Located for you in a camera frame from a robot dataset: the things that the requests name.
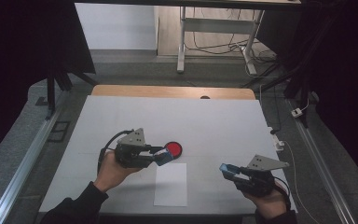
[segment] human hand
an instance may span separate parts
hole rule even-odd
[[[118,186],[124,179],[141,168],[123,168],[116,162],[115,151],[106,152],[103,157],[103,163],[94,181],[94,186],[103,193]]]
[[[282,185],[280,185],[279,183],[275,182],[275,184],[279,188],[283,189]],[[272,219],[283,213],[286,213],[286,204],[285,204],[284,197],[276,189],[274,189],[270,193],[270,195],[266,195],[260,198],[257,198],[243,191],[242,194],[243,196],[245,196],[245,198],[251,200],[255,204],[258,212],[265,219]]]

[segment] white paper sheet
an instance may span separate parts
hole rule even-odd
[[[157,168],[155,206],[187,206],[187,166],[167,163]]]

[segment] red circular target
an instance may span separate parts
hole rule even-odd
[[[171,152],[174,160],[182,155],[182,146],[177,142],[169,142],[165,145],[165,148]]]

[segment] white tabletop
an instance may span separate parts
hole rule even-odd
[[[64,198],[77,198],[97,172],[100,149],[124,130],[143,128],[145,141],[176,141],[186,164],[187,206],[155,206],[157,165],[152,163],[108,191],[102,214],[244,215],[255,206],[219,171],[221,163],[245,166],[255,154],[277,160],[256,100],[201,100],[89,96],[60,166],[40,207],[47,212]],[[273,171],[285,180],[282,170]]]

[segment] white cable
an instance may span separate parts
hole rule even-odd
[[[300,201],[301,205],[303,206],[303,208],[305,209],[305,211],[308,213],[308,215],[310,215],[310,217],[318,224],[320,224],[308,211],[308,209],[304,206],[304,204],[302,203],[301,199],[300,199],[300,195],[298,194],[298,189],[297,189],[297,177],[296,177],[296,164],[295,164],[295,156],[293,155],[293,151],[292,148],[290,147],[289,143],[286,141],[283,141],[287,146],[289,146],[289,150],[290,153],[292,154],[292,161],[293,161],[293,169],[295,170],[295,189],[296,189],[296,194],[297,194],[297,198]]]
[[[301,109],[301,111],[307,109],[308,105],[310,104],[310,98],[307,98],[307,105]]]

